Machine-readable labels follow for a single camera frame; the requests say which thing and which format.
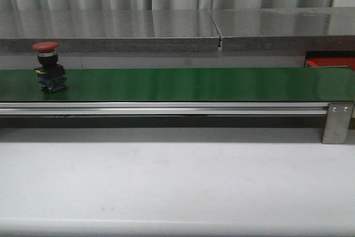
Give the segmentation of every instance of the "stainless steel countertop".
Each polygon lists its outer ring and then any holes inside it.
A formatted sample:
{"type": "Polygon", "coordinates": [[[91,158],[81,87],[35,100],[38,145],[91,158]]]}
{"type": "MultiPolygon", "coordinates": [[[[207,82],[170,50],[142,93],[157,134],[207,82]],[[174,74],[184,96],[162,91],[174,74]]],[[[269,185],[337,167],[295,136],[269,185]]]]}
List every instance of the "stainless steel countertop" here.
{"type": "Polygon", "coordinates": [[[210,52],[219,43],[209,11],[0,12],[0,52],[49,39],[61,52],[210,52]]]}
{"type": "Polygon", "coordinates": [[[355,8],[218,10],[223,51],[355,51],[355,8]]]}
{"type": "Polygon", "coordinates": [[[220,38],[223,51],[355,51],[355,8],[0,12],[0,53],[48,40],[61,52],[212,52],[220,38]]]}

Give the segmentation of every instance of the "emergency stop button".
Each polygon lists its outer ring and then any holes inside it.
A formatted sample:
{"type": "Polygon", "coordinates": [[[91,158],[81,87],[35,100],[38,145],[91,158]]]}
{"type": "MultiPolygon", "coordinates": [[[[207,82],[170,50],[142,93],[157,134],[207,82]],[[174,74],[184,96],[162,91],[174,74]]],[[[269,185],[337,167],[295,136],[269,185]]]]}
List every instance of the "emergency stop button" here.
{"type": "Polygon", "coordinates": [[[57,42],[40,42],[32,46],[32,48],[37,50],[39,54],[54,52],[56,47],[59,47],[59,43],[57,42]]]}

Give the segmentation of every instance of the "red object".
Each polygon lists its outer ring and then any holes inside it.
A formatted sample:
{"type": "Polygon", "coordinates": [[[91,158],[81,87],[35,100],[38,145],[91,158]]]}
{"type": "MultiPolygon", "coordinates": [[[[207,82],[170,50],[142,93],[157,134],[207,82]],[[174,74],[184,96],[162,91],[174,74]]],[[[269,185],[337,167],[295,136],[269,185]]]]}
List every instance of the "red object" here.
{"type": "Polygon", "coordinates": [[[355,58],[309,58],[306,65],[311,67],[348,66],[355,70],[355,58]]]}
{"type": "Polygon", "coordinates": [[[59,47],[59,43],[57,42],[40,42],[32,46],[38,53],[51,53],[55,51],[56,47],[59,47]]]}

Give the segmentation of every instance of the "conveyor belt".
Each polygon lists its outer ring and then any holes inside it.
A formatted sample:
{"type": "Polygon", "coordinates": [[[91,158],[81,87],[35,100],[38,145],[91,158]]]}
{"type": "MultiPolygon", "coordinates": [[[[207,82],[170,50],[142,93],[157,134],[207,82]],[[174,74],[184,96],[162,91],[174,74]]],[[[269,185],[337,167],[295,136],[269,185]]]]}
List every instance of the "conveyor belt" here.
{"type": "Polygon", "coordinates": [[[32,70],[0,71],[0,115],[327,115],[331,108],[326,142],[339,143],[355,99],[348,68],[71,69],[67,76],[69,88],[49,94],[32,70]]]}

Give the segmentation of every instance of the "metal bracket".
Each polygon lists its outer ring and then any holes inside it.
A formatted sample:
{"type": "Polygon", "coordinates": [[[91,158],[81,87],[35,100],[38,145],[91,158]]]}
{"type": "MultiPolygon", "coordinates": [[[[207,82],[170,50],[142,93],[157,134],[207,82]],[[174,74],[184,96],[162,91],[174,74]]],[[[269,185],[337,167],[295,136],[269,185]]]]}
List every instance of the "metal bracket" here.
{"type": "Polygon", "coordinates": [[[353,102],[330,103],[323,144],[343,144],[354,108],[353,102]]]}

